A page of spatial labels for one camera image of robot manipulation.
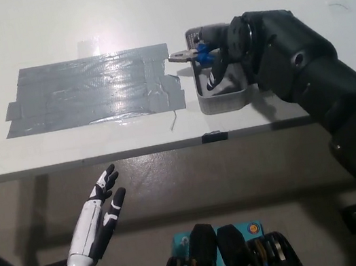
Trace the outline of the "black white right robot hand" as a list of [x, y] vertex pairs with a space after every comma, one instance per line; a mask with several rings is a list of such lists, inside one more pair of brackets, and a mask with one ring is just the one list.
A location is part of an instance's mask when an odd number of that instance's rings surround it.
[[228, 65], [240, 62], [251, 45], [251, 31], [236, 17], [229, 24], [203, 26], [194, 38], [198, 55], [196, 61], [209, 64], [207, 89], [214, 90], [224, 78]]

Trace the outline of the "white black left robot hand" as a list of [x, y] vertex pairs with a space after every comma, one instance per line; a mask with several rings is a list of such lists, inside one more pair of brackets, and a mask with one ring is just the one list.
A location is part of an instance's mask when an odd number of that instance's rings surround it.
[[67, 266], [95, 266], [102, 259], [126, 195], [123, 187], [111, 190], [118, 176], [111, 164], [95, 182], [75, 226]]

